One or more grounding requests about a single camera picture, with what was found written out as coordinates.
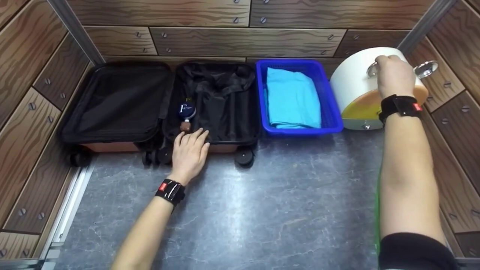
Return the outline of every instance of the blue towel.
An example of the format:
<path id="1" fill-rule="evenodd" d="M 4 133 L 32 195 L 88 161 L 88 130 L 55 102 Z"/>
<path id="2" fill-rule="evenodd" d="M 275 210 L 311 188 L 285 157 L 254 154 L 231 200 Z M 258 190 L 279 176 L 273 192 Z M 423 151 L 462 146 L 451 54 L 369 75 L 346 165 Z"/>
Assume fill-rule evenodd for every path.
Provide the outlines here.
<path id="1" fill-rule="evenodd" d="M 312 79 L 301 72 L 267 70 L 270 125 L 275 128 L 320 128 L 320 101 Z"/>

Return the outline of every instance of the gray marble floor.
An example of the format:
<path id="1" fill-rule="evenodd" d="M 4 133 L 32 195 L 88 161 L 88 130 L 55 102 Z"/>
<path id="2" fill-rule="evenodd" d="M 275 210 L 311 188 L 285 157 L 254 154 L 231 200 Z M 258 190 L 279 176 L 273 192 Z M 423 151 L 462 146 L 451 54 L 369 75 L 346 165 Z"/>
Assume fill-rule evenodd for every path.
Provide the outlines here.
<path id="1" fill-rule="evenodd" d="M 212 155 L 174 211 L 154 269 L 373 270 L 381 131 L 264 138 L 250 169 Z M 56 269 L 107 269 L 168 174 L 102 154 Z"/>

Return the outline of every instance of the suitcase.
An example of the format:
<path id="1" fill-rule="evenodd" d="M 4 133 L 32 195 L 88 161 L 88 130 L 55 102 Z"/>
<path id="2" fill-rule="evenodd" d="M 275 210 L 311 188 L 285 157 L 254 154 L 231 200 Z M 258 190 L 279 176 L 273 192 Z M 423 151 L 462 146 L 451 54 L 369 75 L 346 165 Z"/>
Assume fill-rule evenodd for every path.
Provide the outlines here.
<path id="1" fill-rule="evenodd" d="M 253 148 L 260 131 L 260 104 L 255 68 L 239 62 L 189 61 L 175 70 L 168 117 L 163 121 L 166 143 L 162 162 L 171 161 L 172 145 L 180 133 L 180 105 L 190 100 L 196 107 L 191 130 L 209 130 L 209 152 L 235 152 L 235 162 L 253 165 Z"/>
<path id="2" fill-rule="evenodd" d="M 104 64 L 82 82 L 60 138 L 72 146 L 72 166 L 87 165 L 93 152 L 131 151 L 145 166 L 168 164 L 180 105 L 190 100 L 191 131 L 208 129 L 210 152 L 236 152 L 237 164 L 250 167 L 261 130 L 256 87 L 254 68 L 238 62 L 190 61 L 175 73 L 161 62 Z"/>
<path id="3" fill-rule="evenodd" d="M 146 152 L 162 146 L 161 120 L 172 83 L 173 73 L 161 62 L 93 68 L 61 123 L 60 139 L 72 145 L 71 165 L 87 165 L 92 152 Z"/>

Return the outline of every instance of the small bottle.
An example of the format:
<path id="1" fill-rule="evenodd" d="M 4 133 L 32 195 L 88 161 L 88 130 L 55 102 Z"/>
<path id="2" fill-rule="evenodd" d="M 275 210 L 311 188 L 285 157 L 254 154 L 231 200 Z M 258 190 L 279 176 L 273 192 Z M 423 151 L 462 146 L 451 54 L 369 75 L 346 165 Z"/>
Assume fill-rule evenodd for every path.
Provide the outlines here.
<path id="1" fill-rule="evenodd" d="M 190 123 L 190 119 L 195 116 L 197 113 L 197 109 L 193 105 L 193 103 L 186 101 L 180 104 L 179 108 L 179 116 L 183 120 L 180 124 L 180 130 L 185 131 L 188 133 L 190 131 L 192 123 Z"/>

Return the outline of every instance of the sleeve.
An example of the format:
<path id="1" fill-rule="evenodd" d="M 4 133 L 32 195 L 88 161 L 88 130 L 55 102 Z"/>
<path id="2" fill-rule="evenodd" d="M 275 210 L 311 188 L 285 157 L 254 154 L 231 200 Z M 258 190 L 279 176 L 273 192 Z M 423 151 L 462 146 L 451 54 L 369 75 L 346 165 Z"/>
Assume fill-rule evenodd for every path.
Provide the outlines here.
<path id="1" fill-rule="evenodd" d="M 380 242 L 380 270 L 456 270 L 450 250 L 437 240 L 416 233 L 394 233 Z"/>

